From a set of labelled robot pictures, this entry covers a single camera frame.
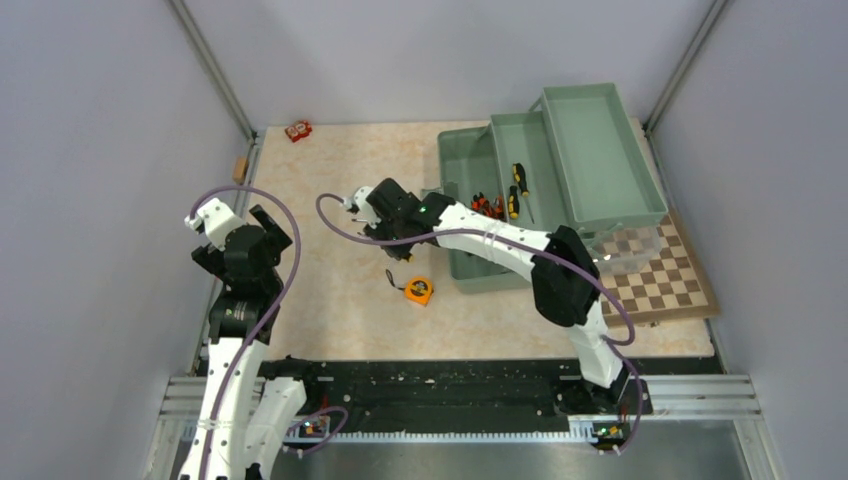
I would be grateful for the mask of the black yellow screwdriver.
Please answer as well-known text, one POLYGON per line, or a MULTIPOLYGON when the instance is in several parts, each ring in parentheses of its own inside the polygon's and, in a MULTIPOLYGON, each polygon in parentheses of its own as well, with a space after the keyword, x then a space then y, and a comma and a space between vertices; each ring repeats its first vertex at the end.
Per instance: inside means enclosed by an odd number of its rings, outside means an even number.
POLYGON ((519 189, 516 185, 511 185, 509 187, 509 194, 507 199, 507 211, 509 217, 511 219, 517 219, 520 214, 520 203, 519 203, 520 193, 519 189))
POLYGON ((514 163, 512 165, 512 175, 514 180, 513 185, 516 185, 518 187, 520 197, 528 197, 528 181, 524 166, 521 163, 514 163))

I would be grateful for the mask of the translucent green plastic toolbox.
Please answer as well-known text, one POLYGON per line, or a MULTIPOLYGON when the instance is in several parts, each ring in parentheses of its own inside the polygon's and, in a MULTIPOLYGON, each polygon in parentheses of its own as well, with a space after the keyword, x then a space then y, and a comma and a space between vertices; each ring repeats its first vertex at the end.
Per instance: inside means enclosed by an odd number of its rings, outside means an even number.
POLYGON ((513 167, 528 176, 517 217, 506 223, 577 231, 604 275, 643 270, 660 255, 668 204, 637 120, 613 83, 546 87, 522 113, 437 136, 437 192, 469 205, 475 194, 508 197, 513 167))

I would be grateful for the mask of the orange black cutting pliers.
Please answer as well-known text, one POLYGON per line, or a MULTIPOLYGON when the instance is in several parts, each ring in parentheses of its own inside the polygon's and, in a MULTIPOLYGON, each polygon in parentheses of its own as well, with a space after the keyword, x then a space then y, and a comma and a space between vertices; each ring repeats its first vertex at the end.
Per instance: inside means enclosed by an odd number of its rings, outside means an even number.
POLYGON ((501 221, 505 220, 504 200, 501 195, 494 200, 487 200, 485 206, 488 216, 501 221))

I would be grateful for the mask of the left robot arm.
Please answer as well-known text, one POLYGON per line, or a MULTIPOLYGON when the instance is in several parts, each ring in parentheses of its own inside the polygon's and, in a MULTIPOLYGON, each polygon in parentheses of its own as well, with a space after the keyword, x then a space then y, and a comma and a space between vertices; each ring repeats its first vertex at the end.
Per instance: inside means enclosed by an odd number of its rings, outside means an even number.
POLYGON ((181 479, 267 479, 296 413, 319 404, 320 386, 278 377, 252 404, 284 283, 276 271, 291 238, 272 221, 225 233, 192 260, 221 280, 208 314, 208 372, 196 432, 181 479))

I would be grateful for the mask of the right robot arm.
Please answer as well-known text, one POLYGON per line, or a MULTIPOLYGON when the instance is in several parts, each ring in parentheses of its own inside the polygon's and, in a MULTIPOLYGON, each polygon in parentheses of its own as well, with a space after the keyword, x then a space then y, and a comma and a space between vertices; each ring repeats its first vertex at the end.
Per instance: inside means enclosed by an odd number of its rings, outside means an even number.
POLYGON ((576 399, 600 412, 626 400, 629 373, 606 339, 599 272, 573 229, 513 226, 438 192, 419 199, 392 178, 356 190, 347 209, 363 216, 364 235, 395 260, 409 259, 416 243, 430 243, 484 258, 528 281, 537 312, 564 328, 575 348, 583 382, 576 399))

